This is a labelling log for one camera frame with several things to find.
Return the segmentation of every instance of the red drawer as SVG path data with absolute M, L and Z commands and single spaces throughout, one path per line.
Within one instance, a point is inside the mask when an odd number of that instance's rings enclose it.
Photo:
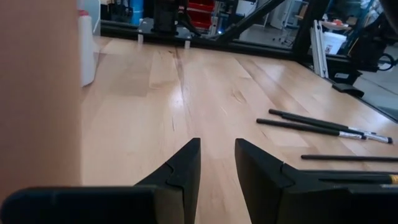
M 188 7 L 212 12 L 214 9 L 214 0 L 189 0 Z
M 197 28 L 209 29 L 211 26 L 211 13 L 188 11 L 192 25 Z

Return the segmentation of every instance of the white container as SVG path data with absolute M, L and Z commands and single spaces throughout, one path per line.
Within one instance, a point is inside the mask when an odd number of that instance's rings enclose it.
M 93 29 L 91 28 L 91 17 L 87 14 L 79 17 L 80 35 L 80 80 L 85 86 L 94 81 L 96 61 L 93 40 Z
M 81 85 L 85 86 L 94 81 L 100 56 L 101 1 L 78 0 L 78 8 L 87 12 L 79 18 Z
M 334 34 L 332 32 L 323 33 L 323 43 L 325 44 L 324 49 L 326 54 L 335 55 L 339 51 L 340 47 L 346 42 L 347 37 L 341 34 Z

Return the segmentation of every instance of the blue container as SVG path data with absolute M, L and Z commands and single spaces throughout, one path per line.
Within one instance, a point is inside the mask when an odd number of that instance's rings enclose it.
M 132 7 L 131 24 L 138 26 L 144 13 L 144 0 L 130 0 L 130 6 Z

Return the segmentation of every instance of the white bottle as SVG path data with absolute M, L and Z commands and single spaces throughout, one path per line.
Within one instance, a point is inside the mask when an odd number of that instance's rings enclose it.
M 85 86 L 94 81 L 96 63 L 91 17 L 84 10 L 79 10 L 79 38 L 81 86 Z

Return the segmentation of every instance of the wooden table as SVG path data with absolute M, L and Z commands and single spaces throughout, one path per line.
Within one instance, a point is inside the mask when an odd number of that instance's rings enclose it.
M 250 223 L 236 174 L 244 138 L 298 169 L 389 170 L 398 164 L 302 161 L 301 154 L 398 156 L 397 146 L 256 124 L 269 108 L 398 137 L 398 125 L 301 65 L 272 58 L 102 38 L 83 89 L 83 183 L 134 185 L 201 138 L 197 223 Z

